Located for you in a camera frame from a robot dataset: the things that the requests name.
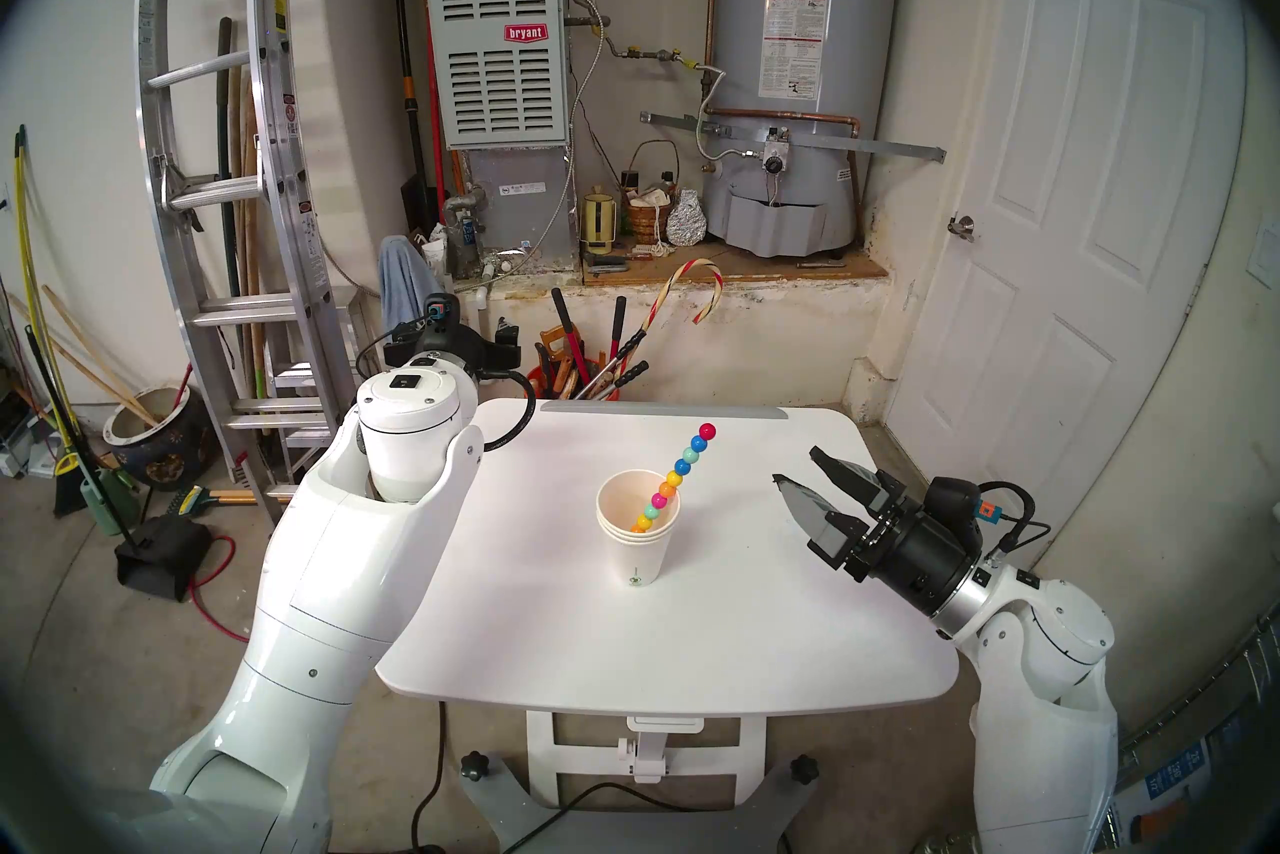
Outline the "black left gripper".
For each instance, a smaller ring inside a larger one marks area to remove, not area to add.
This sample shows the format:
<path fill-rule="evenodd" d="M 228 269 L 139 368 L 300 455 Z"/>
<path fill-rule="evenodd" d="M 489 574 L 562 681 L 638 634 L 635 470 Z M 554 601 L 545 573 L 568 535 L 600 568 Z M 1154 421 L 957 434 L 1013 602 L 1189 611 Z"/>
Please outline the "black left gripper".
<path fill-rule="evenodd" d="M 381 351 L 387 367 L 406 366 L 421 355 L 435 353 L 448 356 L 474 378 L 483 371 L 515 371 L 521 359 L 517 344 L 486 341 L 474 329 L 443 319 L 397 328 Z"/>

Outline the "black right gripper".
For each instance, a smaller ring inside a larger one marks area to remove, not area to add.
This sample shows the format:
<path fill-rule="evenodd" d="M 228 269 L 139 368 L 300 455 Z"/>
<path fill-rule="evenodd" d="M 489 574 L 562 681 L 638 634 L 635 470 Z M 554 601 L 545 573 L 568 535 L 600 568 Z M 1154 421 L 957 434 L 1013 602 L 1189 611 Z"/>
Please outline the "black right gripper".
<path fill-rule="evenodd" d="M 970 576 L 982 553 L 978 490 L 929 490 L 922 504 L 899 479 L 842 461 L 814 446 L 810 460 L 842 493 L 869 513 L 891 513 L 887 530 L 864 548 L 869 533 L 861 517 L 844 513 L 813 489 L 773 475 L 806 547 L 829 568 L 861 581 L 874 577 L 925 616 L 936 615 Z"/>

